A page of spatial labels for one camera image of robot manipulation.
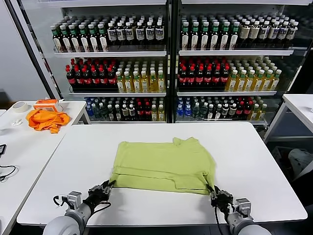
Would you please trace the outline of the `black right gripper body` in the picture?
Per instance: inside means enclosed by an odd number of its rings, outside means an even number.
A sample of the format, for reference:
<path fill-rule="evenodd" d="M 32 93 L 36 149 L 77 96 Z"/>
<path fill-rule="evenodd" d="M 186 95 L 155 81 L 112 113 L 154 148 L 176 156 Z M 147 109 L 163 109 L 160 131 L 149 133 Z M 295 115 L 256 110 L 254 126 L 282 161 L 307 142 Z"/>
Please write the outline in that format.
<path fill-rule="evenodd" d="M 220 211 L 229 211 L 233 205 L 233 195 L 225 190 L 213 191 L 210 193 L 211 206 Z"/>

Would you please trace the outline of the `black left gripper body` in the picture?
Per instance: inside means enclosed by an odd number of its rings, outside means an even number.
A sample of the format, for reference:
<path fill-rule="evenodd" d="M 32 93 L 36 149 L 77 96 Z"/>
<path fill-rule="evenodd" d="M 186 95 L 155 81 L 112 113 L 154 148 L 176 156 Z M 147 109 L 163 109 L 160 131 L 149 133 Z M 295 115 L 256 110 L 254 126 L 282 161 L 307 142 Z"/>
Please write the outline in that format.
<path fill-rule="evenodd" d="M 97 185 L 88 190 L 87 200 L 93 204 L 100 204 L 102 201 L 109 200 L 110 193 L 110 186 Z"/>

